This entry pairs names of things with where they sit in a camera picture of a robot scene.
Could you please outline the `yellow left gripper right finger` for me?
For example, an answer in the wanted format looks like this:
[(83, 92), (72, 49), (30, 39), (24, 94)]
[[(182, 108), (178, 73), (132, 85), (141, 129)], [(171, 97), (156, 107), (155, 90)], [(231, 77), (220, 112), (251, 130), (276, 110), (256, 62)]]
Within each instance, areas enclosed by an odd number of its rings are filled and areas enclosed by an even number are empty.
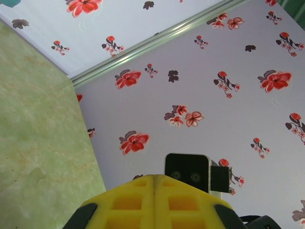
[(186, 183), (154, 175), (156, 229), (245, 229), (230, 204)]

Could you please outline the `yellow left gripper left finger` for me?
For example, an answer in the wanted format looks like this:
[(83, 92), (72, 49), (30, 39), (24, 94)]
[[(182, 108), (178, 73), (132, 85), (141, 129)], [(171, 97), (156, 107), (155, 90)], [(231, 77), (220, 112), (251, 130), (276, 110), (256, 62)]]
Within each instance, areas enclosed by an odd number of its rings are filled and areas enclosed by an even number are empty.
[(153, 229), (154, 175), (136, 178), (82, 203), (65, 229)]

